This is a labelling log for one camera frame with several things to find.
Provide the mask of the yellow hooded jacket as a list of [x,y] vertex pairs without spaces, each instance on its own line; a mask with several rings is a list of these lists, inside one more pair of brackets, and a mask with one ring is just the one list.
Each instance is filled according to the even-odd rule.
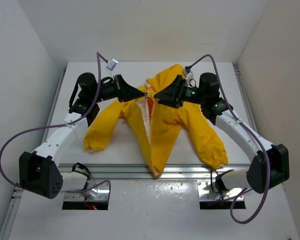
[[154,176],[159,176],[183,127],[189,133],[200,160],[213,169],[227,165],[224,143],[208,124],[197,104],[185,102],[175,109],[158,103],[154,95],[183,74],[175,64],[148,78],[138,90],[147,93],[128,102],[113,101],[90,125],[84,137],[86,151],[102,151],[111,141],[119,118],[125,118],[137,137],[143,157]]

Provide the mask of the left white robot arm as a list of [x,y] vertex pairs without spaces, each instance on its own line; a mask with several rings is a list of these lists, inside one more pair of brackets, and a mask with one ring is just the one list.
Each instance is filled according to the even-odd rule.
[[73,169],[58,169],[63,154],[96,118],[98,103],[110,99],[129,102],[143,97],[144,92],[129,85],[120,74],[97,82],[90,72],[81,74],[69,100],[69,111],[63,124],[32,152],[19,157],[20,187],[48,199],[60,192],[77,192],[85,188],[89,174]]

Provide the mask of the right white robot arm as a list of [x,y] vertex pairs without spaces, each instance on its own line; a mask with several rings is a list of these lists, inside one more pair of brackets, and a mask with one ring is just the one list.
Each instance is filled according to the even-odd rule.
[[234,188],[252,189],[258,194],[290,178],[289,151],[258,135],[236,115],[233,107],[220,96],[220,80],[213,73],[203,73],[197,88],[187,86],[177,75],[175,80],[155,94],[159,104],[178,109],[185,102],[200,105],[203,116],[224,131],[250,160],[248,170],[229,170],[216,176],[214,185],[222,194]]

